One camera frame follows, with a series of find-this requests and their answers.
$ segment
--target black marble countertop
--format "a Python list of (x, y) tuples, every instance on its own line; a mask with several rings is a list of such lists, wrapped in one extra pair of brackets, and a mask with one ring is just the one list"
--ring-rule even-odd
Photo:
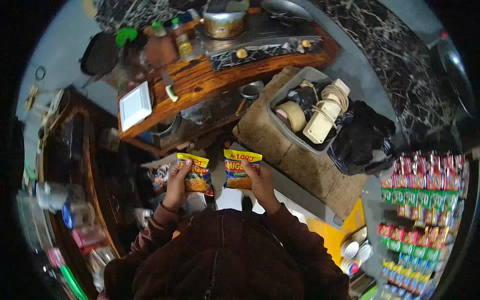
[(388, 8), (375, 0), (312, 0), (365, 54), (412, 148), (443, 139), (456, 106), (440, 90), (430, 50)]

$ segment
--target person's left hand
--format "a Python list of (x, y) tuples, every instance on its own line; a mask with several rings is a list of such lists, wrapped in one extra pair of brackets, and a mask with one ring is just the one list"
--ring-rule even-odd
[(177, 164), (173, 167), (168, 177), (167, 195), (162, 202), (162, 206), (170, 212), (177, 213), (180, 207), (187, 200), (185, 192), (185, 176), (192, 169), (192, 160), (185, 161), (183, 167)]

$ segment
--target green lid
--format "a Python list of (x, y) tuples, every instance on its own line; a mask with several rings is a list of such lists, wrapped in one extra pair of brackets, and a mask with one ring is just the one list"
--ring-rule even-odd
[(75, 294), (75, 296), (77, 296), (77, 298), (80, 300), (88, 300), (87, 295), (85, 295), (84, 291), (78, 284), (77, 280), (75, 279), (75, 277), (73, 277), (73, 274), (70, 268), (67, 267), (66, 265), (61, 265), (60, 271), (63, 277), (65, 277), (65, 280), (67, 281), (68, 285), (72, 289), (72, 292)]
[(123, 47), (126, 40), (133, 41), (137, 37), (137, 31), (134, 28), (122, 28), (117, 33), (115, 41), (117, 42), (118, 47)]

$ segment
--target hand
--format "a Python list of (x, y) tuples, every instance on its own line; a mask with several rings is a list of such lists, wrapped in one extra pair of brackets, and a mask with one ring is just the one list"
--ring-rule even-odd
[(273, 214), (280, 209), (281, 204), (273, 192), (272, 173), (267, 168), (260, 168), (260, 174), (257, 174), (252, 164), (243, 159), (241, 161), (243, 169), (252, 179), (252, 192), (258, 203), (265, 209), (268, 215)]
[(177, 213), (187, 200), (185, 192), (185, 176), (192, 170), (192, 160), (185, 161), (183, 167), (177, 164), (173, 167), (168, 177), (167, 195), (162, 206), (170, 212)]

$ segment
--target snack sachet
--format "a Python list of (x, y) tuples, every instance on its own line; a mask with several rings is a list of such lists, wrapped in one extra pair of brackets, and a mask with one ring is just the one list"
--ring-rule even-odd
[(180, 167), (187, 159), (192, 160), (192, 170), (185, 176), (185, 191), (213, 196), (212, 176), (207, 168), (209, 160), (188, 153), (177, 153), (177, 162)]
[(246, 158), (252, 164), (258, 174), (260, 169), (260, 161), (262, 161), (262, 155), (253, 152), (231, 149), (224, 149), (223, 155), (225, 156), (225, 172), (227, 173), (227, 180), (223, 186), (230, 189), (251, 191), (252, 180), (250, 177), (248, 177), (247, 173), (243, 169), (241, 160)]

